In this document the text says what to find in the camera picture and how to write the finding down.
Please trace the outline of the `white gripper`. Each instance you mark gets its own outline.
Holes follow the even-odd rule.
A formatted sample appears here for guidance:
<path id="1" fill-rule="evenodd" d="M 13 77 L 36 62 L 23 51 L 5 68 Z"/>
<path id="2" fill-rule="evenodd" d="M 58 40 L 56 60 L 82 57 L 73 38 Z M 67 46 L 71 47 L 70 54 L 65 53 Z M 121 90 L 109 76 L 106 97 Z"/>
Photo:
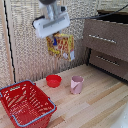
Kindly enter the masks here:
<path id="1" fill-rule="evenodd" d="M 61 13 L 56 20 L 41 18 L 35 20 L 33 26 L 39 38 L 45 38 L 52 35 L 70 25 L 70 19 L 67 12 Z M 53 46 L 57 45 L 56 38 L 53 39 Z"/>

